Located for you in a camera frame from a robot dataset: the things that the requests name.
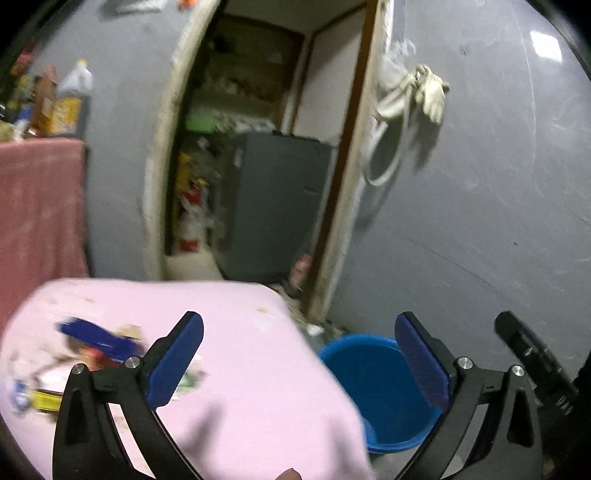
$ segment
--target bottle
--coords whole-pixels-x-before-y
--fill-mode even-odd
[[[50,133],[51,114],[56,100],[56,76],[56,68],[49,65],[35,83],[31,128],[43,136]]]
[[[20,78],[25,75],[31,66],[32,55],[30,53],[23,52],[19,55],[17,61],[10,69],[2,82],[0,82],[0,120],[13,123],[18,112],[10,110],[8,102],[18,85]]]
[[[87,65],[85,60],[78,60],[74,70],[57,86],[51,114],[52,136],[84,137],[92,91],[92,74]]]

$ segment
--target wooden door frame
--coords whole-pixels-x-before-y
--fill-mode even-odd
[[[142,220],[144,223],[144,268],[147,280],[165,280],[164,229],[167,175],[181,99],[205,32],[223,0],[201,0],[191,12],[172,58],[160,102],[158,122],[146,162]],[[371,133],[375,109],[376,71],[386,33],[386,12],[392,0],[368,0],[358,62],[343,128],[335,173],[324,212],[319,241],[303,299],[309,321],[321,323],[326,317],[339,265],[346,253],[356,216],[362,169],[359,154]]]
[[[301,309],[312,323],[326,319],[348,250],[362,193],[361,152],[371,134],[376,73],[392,0],[368,0],[339,155]]]

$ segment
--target finger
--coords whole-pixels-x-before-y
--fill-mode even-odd
[[[301,475],[293,468],[290,468],[278,476],[277,480],[301,480]]]

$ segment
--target gray wall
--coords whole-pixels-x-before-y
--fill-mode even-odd
[[[188,12],[170,0],[163,12],[117,16],[113,0],[85,0],[55,31],[35,62],[65,77],[89,62],[94,91],[86,141],[90,264],[98,277],[143,279],[144,167]]]
[[[416,60],[451,83],[446,114],[439,132],[414,125],[391,185],[366,189],[329,318],[392,336],[412,310],[455,355],[500,368],[493,321],[511,309],[575,374],[591,349],[591,82],[524,0],[413,0],[404,15]],[[530,31],[557,38],[562,62]]]

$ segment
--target pink cloth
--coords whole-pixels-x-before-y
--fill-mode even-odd
[[[87,277],[84,143],[0,142],[0,335],[48,280]]]
[[[63,351],[65,337],[53,325],[69,316],[111,330],[141,326],[152,344],[188,310],[205,325],[197,354],[206,376],[158,415],[205,480],[274,480],[288,468],[304,480],[374,478],[355,405],[274,291],[230,282],[66,279],[44,285],[21,306],[0,350],[0,413],[46,479],[55,425],[34,411],[23,418],[12,412],[6,385],[14,359],[35,361],[44,347]],[[148,473],[131,433],[115,418],[133,464]]]

